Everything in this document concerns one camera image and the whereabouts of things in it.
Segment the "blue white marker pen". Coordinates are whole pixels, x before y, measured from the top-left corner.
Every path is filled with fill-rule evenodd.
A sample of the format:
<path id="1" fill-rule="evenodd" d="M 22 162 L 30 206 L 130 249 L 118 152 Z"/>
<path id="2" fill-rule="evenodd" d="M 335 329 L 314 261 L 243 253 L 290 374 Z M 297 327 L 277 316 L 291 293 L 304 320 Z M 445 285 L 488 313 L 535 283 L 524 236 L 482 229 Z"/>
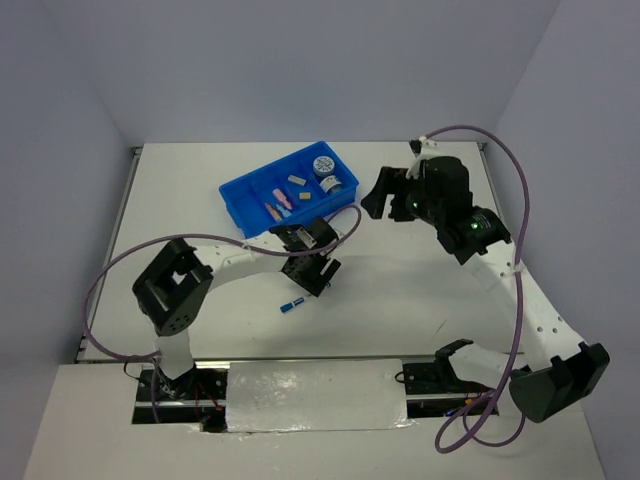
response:
<path id="1" fill-rule="evenodd" d="M 311 288 L 311 287 L 305 288 L 304 293 L 300 297 L 297 297 L 294 300 L 291 300 L 285 304 L 282 304 L 279 310 L 282 314 L 287 314 L 288 312 L 298 308 L 299 306 L 307 302 L 309 299 L 318 298 L 326 290 L 330 289 L 331 287 L 332 287 L 332 284 L 330 282 L 327 282 L 323 285 L 320 285 L 317 288 Z"/>

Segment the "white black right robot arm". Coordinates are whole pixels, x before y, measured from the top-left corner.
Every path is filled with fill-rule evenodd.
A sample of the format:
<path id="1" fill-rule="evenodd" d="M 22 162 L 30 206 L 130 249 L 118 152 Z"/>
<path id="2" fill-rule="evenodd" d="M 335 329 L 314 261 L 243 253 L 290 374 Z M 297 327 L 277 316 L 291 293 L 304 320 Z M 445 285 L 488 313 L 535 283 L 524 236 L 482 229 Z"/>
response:
<path id="1" fill-rule="evenodd" d="M 511 234 L 494 211 L 475 205 L 469 172 L 459 159 L 436 156 L 409 168 L 384 166 L 361 206 L 373 219 L 389 207 L 396 222 L 431 225 L 444 250 L 513 323 L 525 364 L 510 372 L 509 394 L 528 420 L 541 423 L 594 390 L 610 363 L 608 351 L 562 320 L 517 263 Z"/>

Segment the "orange translucent case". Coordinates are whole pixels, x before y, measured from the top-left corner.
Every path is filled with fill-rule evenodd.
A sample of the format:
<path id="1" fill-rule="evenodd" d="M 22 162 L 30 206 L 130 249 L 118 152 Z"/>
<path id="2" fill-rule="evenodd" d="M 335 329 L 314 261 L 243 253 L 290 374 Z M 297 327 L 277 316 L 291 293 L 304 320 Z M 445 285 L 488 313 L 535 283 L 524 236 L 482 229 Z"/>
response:
<path id="1" fill-rule="evenodd" d="M 269 214 L 271 215 L 271 217 L 276 221 L 276 222 L 280 222 L 282 220 L 282 217 L 279 213 L 279 211 L 274 208 L 270 203 L 265 202 L 264 203 L 265 208 L 267 209 L 267 211 L 269 212 Z"/>

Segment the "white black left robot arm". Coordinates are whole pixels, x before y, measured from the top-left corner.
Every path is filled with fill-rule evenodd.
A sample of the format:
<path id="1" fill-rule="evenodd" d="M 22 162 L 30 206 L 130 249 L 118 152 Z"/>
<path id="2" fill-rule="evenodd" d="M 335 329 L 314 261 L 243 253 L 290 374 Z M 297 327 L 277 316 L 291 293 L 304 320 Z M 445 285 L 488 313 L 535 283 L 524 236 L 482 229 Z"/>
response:
<path id="1" fill-rule="evenodd" d="M 175 399 L 198 382 L 189 327 L 215 288 L 263 273 L 281 273 L 317 297 L 341 263 L 330 257 L 339 234 L 318 217 L 307 227 L 276 226 L 238 244 L 194 247 L 169 241 L 133 284 L 138 306 L 151 321 L 159 351 L 159 388 Z"/>

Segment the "blue translucent case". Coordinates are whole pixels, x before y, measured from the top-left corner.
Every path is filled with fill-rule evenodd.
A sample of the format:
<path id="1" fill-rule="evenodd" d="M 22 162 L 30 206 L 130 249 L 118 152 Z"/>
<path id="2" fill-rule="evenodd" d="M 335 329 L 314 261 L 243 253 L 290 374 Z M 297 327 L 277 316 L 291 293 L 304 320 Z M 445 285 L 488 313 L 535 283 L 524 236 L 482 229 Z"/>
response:
<path id="1" fill-rule="evenodd" d="M 276 207 L 284 218 L 288 218 L 291 216 L 291 212 L 283 205 L 277 204 Z"/>

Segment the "grey eraser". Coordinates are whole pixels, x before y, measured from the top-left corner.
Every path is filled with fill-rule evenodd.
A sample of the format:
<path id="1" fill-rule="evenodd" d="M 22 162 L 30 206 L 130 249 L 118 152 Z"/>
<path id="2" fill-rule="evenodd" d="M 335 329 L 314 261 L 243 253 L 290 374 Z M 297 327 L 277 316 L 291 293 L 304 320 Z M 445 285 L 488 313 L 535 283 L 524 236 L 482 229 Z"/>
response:
<path id="1" fill-rule="evenodd" d="M 287 180 L 290 183 L 298 185 L 298 186 L 305 186 L 306 185 L 306 180 L 304 178 L 301 178 L 301 177 L 296 176 L 296 175 L 289 175 L 287 177 Z"/>

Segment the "blue slime jar printed lid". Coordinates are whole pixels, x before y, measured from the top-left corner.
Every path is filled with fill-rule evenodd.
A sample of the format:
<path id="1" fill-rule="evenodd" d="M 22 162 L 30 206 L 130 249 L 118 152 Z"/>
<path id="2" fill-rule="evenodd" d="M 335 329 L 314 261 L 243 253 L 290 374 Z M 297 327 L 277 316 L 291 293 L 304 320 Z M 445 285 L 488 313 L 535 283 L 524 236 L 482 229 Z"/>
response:
<path id="1" fill-rule="evenodd" d="M 335 160 L 327 155 L 318 156 L 312 162 L 314 175 L 319 178 L 332 175 L 335 172 L 335 167 Z"/>

